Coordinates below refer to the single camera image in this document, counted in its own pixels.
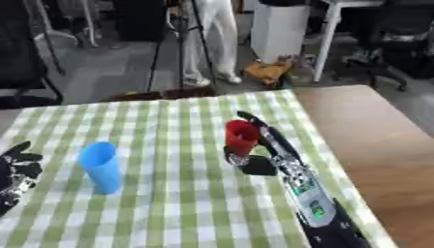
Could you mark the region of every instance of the white table leg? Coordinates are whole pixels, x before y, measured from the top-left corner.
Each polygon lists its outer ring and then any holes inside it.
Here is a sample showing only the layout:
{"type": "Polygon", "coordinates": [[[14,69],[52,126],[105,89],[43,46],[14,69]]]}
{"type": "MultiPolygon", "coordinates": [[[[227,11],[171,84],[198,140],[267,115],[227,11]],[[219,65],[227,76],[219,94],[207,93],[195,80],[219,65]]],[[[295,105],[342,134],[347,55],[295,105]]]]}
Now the white table leg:
{"type": "Polygon", "coordinates": [[[89,41],[90,45],[93,47],[97,47],[98,44],[95,40],[95,25],[93,23],[92,14],[89,10],[89,1],[88,0],[81,0],[81,4],[84,9],[84,17],[86,18],[87,27],[89,28],[89,41]]]}
{"type": "Polygon", "coordinates": [[[321,76],[323,75],[328,51],[330,49],[331,42],[333,41],[334,31],[336,30],[337,24],[341,21],[341,7],[339,4],[333,4],[328,7],[326,21],[327,25],[325,28],[325,35],[321,43],[320,55],[318,56],[317,63],[315,65],[315,82],[319,82],[321,76]]]}
{"type": "MultiPolygon", "coordinates": [[[[54,30],[52,28],[51,22],[49,21],[49,18],[48,18],[48,14],[47,14],[46,8],[44,7],[44,4],[43,4],[43,2],[41,0],[36,0],[36,5],[38,7],[38,11],[40,12],[40,14],[41,14],[41,16],[43,18],[43,22],[44,22],[44,25],[45,25],[45,27],[42,27],[42,28],[45,28],[46,32],[49,35],[56,35],[56,36],[68,38],[68,39],[74,40],[75,43],[78,42],[77,38],[74,37],[73,35],[70,35],[70,34],[67,34],[67,33],[64,33],[64,32],[60,32],[60,31],[56,31],[56,30],[54,30]]],[[[43,37],[44,37],[44,34],[39,34],[38,36],[35,37],[35,40],[39,41],[43,37]]]]}

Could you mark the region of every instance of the plastic cup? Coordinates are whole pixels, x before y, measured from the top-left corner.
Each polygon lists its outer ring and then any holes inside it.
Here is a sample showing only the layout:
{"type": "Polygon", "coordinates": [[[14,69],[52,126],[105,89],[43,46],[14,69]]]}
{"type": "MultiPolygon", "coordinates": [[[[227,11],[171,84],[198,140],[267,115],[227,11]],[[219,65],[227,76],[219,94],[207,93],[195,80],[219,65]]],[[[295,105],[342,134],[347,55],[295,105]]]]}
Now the plastic cup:
{"type": "Polygon", "coordinates": [[[121,174],[116,162],[116,148],[109,142],[94,142],[81,150],[78,161],[87,172],[99,193],[116,192],[121,185],[121,174]]]}
{"type": "Polygon", "coordinates": [[[258,142],[260,134],[250,122],[233,120],[226,123],[226,145],[238,156],[247,156],[258,142]]]}

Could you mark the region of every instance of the red cup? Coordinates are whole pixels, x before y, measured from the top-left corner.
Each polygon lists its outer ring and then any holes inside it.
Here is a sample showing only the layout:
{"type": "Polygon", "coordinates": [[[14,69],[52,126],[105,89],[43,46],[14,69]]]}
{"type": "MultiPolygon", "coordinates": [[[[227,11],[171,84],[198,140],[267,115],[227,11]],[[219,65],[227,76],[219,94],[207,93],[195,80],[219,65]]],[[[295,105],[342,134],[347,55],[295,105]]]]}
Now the red cup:
{"type": "Polygon", "coordinates": [[[250,122],[233,120],[226,123],[226,146],[233,153],[244,157],[249,155],[260,138],[260,133],[250,122]]]}

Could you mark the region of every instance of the blue cup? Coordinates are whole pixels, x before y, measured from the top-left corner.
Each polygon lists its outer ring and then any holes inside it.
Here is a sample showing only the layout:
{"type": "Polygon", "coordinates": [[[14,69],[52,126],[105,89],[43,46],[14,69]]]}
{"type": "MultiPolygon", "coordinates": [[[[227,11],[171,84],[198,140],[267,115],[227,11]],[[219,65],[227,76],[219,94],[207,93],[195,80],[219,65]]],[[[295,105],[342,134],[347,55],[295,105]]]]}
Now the blue cup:
{"type": "Polygon", "coordinates": [[[90,143],[81,150],[78,161],[104,195],[112,194],[121,185],[121,174],[116,162],[116,148],[109,142],[90,143]]]}

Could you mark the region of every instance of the wooden table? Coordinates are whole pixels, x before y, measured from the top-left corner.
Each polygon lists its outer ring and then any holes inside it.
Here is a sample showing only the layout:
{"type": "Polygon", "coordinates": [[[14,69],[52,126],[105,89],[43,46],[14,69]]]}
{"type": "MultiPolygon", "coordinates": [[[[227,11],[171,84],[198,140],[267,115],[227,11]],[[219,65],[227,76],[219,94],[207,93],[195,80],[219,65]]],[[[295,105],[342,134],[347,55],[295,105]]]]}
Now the wooden table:
{"type": "Polygon", "coordinates": [[[397,245],[433,247],[434,139],[367,86],[295,94],[397,245]]]}

